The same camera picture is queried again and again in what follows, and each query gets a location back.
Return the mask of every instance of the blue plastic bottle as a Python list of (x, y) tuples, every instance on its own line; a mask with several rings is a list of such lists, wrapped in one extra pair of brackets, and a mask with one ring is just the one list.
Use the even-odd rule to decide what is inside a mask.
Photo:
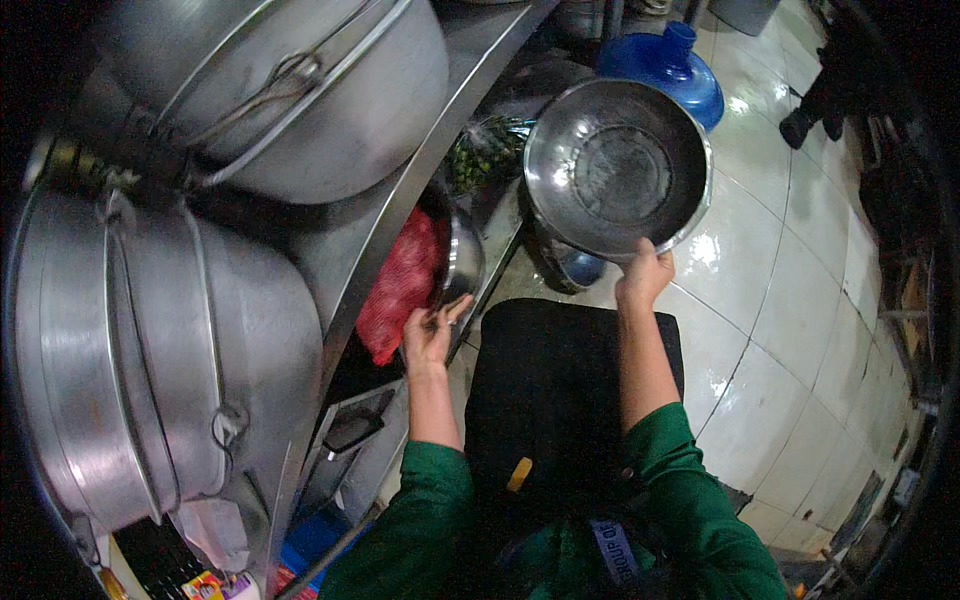
[(723, 116), (723, 92), (710, 67), (693, 54), (697, 34), (681, 21), (670, 21), (662, 36), (630, 34), (600, 49), (596, 72), (602, 77), (632, 79), (662, 90), (684, 107), (707, 132)]

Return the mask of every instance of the person's left hand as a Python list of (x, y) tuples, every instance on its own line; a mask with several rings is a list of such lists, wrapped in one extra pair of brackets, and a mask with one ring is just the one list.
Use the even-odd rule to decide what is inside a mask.
[(464, 294), (434, 314), (418, 308), (403, 326), (403, 352), (407, 371), (417, 373), (440, 366), (445, 369), (446, 353), (450, 350), (450, 326), (473, 302), (473, 296)]

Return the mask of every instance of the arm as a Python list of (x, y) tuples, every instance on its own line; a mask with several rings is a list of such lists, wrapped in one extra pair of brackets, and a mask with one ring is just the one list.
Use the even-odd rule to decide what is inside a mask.
[(657, 256), (647, 238), (640, 240), (637, 249), (626, 275), (616, 284), (624, 433), (661, 406), (680, 402), (654, 317), (654, 300), (673, 278), (673, 253)]
[(454, 543), (472, 517), (473, 486), (444, 361), (450, 325), (469, 296), (435, 316), (418, 309), (404, 327), (410, 441), (400, 491), (373, 528), (328, 570), (322, 598), (429, 598), (452, 566)]
[(784, 589), (770, 553), (707, 473), (679, 402), (653, 314), (653, 302), (671, 278), (672, 256), (657, 257), (644, 239), (617, 283), (625, 459), (633, 481), (648, 492), (642, 516), (673, 560), (674, 595), (781, 599)]

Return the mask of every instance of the green shirt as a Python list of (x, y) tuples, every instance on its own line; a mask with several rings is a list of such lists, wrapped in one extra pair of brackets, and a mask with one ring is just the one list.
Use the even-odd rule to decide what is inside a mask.
[[(637, 494), (644, 492), (643, 517), (656, 523), (668, 545), (677, 575), (672, 579), (683, 586), (680, 595), (782, 600), (785, 590), (773, 559), (737, 519), (702, 459), (679, 402), (648, 415), (624, 441), (624, 467), (634, 470)], [(408, 442), (400, 491), (373, 528), (329, 568), (321, 596), (438, 597), (446, 574), (458, 563), (454, 541), (471, 523), (472, 485), (463, 453)], [(653, 554), (632, 540), (631, 546), (641, 569), (654, 565)], [(531, 536), (510, 569), (519, 571), (516, 580), (531, 599), (583, 598), (587, 580), (606, 574), (586, 516)], [(524, 578), (524, 571), (536, 575)]]

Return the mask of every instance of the person's right hand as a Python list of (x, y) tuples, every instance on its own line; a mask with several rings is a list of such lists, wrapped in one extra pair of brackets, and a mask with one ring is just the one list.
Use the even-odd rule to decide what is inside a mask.
[(616, 305), (620, 311), (653, 311), (654, 300), (673, 279), (673, 253), (657, 256), (654, 244), (643, 237), (636, 242), (636, 257), (616, 282)]

